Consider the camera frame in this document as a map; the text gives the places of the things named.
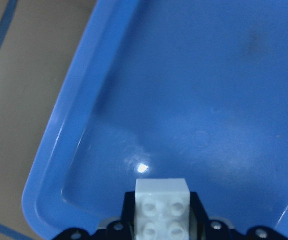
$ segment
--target beige floor tile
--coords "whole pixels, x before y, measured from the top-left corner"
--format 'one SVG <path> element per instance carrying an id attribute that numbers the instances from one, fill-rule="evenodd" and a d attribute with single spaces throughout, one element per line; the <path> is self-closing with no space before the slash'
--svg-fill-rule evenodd
<path id="1" fill-rule="evenodd" d="M 20 0 L 0 51 L 0 223 L 38 239 L 21 198 L 94 0 Z"/>

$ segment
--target white lego brick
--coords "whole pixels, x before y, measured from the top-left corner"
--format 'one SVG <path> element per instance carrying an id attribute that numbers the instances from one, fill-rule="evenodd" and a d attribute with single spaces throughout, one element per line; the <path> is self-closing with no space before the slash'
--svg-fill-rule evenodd
<path id="1" fill-rule="evenodd" d="M 136 240 L 188 240 L 191 193 L 183 178 L 138 179 Z"/>

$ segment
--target blue plastic tray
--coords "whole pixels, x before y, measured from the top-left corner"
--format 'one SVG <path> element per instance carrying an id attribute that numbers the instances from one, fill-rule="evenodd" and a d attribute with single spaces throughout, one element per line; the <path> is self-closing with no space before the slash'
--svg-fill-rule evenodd
<path id="1" fill-rule="evenodd" d="M 186 178 L 210 216 L 288 237 L 288 0 L 100 0 L 23 194 L 50 239 Z"/>

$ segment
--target screw hole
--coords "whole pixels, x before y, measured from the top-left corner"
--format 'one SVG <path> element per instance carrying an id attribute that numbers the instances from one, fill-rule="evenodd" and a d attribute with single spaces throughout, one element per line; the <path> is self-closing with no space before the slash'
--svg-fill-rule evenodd
<path id="1" fill-rule="evenodd" d="M 267 239 L 268 236 L 269 236 L 268 232 L 265 231 L 264 229 L 261 229 L 261 228 L 257 229 L 257 230 L 255 231 L 255 234 L 256 234 L 260 239 Z"/>
<path id="2" fill-rule="evenodd" d="M 218 221 L 212 221 L 212 223 L 210 224 L 210 226 L 214 229 L 214 230 L 221 230 L 222 229 L 222 224 Z"/>
<path id="3" fill-rule="evenodd" d="M 119 223 L 116 223 L 113 228 L 115 231 L 121 231 L 123 230 L 124 226 L 122 223 L 119 222 Z"/>
<path id="4" fill-rule="evenodd" d="M 82 234 L 80 234 L 79 231 L 73 233 L 71 236 L 70 236 L 70 239 L 71 240 L 78 240 L 78 239 L 81 239 L 82 238 Z"/>

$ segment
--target black plastic bracket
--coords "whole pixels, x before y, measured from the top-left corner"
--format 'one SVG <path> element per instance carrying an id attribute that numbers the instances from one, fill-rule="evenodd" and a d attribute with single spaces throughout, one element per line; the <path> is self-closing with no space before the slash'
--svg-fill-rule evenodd
<path id="1" fill-rule="evenodd" d="M 111 222 L 106 229 L 97 230 L 94 235 L 80 228 L 70 228 L 53 240 L 135 240 L 134 217 L 135 192 L 127 192 L 120 220 Z M 189 228 L 190 240 L 288 240 L 265 226 L 253 227 L 243 235 L 222 221 L 210 220 L 196 192 L 190 193 Z"/>

